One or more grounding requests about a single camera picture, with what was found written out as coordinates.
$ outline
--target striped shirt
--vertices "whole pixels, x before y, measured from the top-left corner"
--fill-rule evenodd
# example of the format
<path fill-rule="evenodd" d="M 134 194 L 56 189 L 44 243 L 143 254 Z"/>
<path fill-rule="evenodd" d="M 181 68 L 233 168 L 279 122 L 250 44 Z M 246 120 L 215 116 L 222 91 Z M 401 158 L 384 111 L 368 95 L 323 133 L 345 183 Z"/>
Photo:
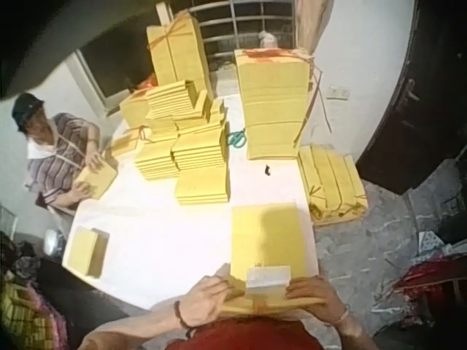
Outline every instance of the striped shirt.
<path fill-rule="evenodd" d="M 75 145 L 82 154 L 86 152 L 88 143 L 88 127 L 86 121 L 67 113 L 60 113 L 52 120 L 58 135 Z M 72 187 L 72 182 L 80 172 L 79 166 L 84 165 L 84 157 L 69 142 L 58 137 L 55 154 L 49 157 L 28 159 L 28 172 L 33 183 L 44 196 L 45 203 L 52 203 L 58 195 L 66 193 Z"/>

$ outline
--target teal scissors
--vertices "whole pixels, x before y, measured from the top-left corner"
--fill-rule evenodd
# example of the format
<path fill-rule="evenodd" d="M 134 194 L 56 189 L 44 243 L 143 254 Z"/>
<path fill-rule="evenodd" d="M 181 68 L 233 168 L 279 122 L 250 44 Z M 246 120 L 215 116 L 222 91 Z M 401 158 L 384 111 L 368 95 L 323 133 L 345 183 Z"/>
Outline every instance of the teal scissors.
<path fill-rule="evenodd" d="M 247 136 L 245 129 L 241 131 L 234 131 L 227 136 L 227 144 L 233 148 L 242 148 L 247 143 Z"/>

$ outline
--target hand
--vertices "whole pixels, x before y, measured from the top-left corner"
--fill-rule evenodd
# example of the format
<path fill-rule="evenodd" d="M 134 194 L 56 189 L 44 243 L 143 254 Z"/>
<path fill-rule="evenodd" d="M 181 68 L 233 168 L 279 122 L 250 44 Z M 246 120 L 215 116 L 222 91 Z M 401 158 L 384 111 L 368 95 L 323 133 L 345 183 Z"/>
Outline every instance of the hand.
<path fill-rule="evenodd" d="M 292 279 L 287 292 L 287 299 L 321 298 L 323 304 L 307 306 L 306 311 L 322 322 L 335 324 L 344 315 L 346 307 L 337 295 L 334 287 L 322 276 Z"/>
<path fill-rule="evenodd" d="M 78 203 L 83 199 L 88 199 L 91 195 L 90 185 L 87 182 L 73 182 L 72 188 L 68 191 L 68 197 L 73 203 Z"/>
<path fill-rule="evenodd" d="M 183 321 L 190 327 L 213 322 L 230 290 L 230 285 L 222 277 L 203 277 L 180 301 Z"/>
<path fill-rule="evenodd" d="M 85 165 L 89 170 L 96 172 L 102 167 L 102 157 L 99 154 L 99 148 L 95 141 L 89 141 L 86 147 Z"/>

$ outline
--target dark brown door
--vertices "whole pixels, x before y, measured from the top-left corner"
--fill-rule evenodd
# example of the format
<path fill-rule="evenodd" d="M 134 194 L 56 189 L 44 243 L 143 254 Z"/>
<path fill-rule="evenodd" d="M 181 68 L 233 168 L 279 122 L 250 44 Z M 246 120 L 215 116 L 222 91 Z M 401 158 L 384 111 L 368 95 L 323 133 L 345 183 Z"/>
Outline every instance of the dark brown door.
<path fill-rule="evenodd" d="M 449 3 L 417 1 L 401 78 L 357 162 L 363 179 L 398 194 L 418 186 L 463 146 L 466 30 Z"/>

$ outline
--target window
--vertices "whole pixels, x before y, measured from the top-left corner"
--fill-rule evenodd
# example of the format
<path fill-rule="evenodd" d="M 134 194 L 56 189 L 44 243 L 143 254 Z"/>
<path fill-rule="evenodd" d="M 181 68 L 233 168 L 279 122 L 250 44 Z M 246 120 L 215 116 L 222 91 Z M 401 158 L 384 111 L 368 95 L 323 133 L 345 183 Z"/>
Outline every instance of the window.
<path fill-rule="evenodd" d="M 235 49 L 259 47 L 261 31 L 274 34 L 280 47 L 294 47 L 294 0 L 172 0 L 167 4 L 128 19 L 76 51 L 70 71 L 83 93 L 97 95 L 104 110 L 117 107 L 129 87 L 153 73 L 146 27 L 159 26 L 160 18 L 170 16 L 170 9 L 174 14 L 188 9 L 200 23 L 211 71 L 233 62 Z"/>

